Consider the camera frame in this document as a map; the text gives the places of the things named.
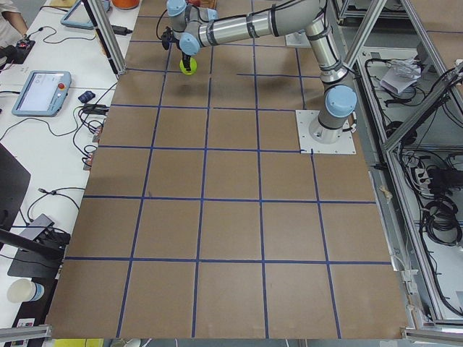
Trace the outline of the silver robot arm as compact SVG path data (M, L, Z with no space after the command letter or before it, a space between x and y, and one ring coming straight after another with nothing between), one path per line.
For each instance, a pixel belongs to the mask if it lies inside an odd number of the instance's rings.
M357 104L357 95L344 83L349 68L337 51L326 7L320 1L285 1L256 12L219 17L214 9L187 1L168 1L170 25L159 38L163 48L175 45L182 52L181 68L184 74L193 74L192 58L204 47L303 32L324 86L323 108L308 129L315 141L331 145L340 138L344 123Z

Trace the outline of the person forearm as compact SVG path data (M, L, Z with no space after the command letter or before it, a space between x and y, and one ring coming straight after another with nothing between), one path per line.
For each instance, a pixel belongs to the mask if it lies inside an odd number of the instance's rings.
M1 37L11 35L24 36L27 33L27 25L12 2L1 2Z

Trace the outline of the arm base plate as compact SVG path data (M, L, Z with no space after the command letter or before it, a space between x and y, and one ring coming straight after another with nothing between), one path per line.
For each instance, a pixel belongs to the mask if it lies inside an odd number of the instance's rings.
M336 130L324 128L319 110L296 110L297 132L302 154L355 155L352 125L346 119Z
M305 32L291 33L285 35L285 45L290 48L310 48L310 41L307 39Z

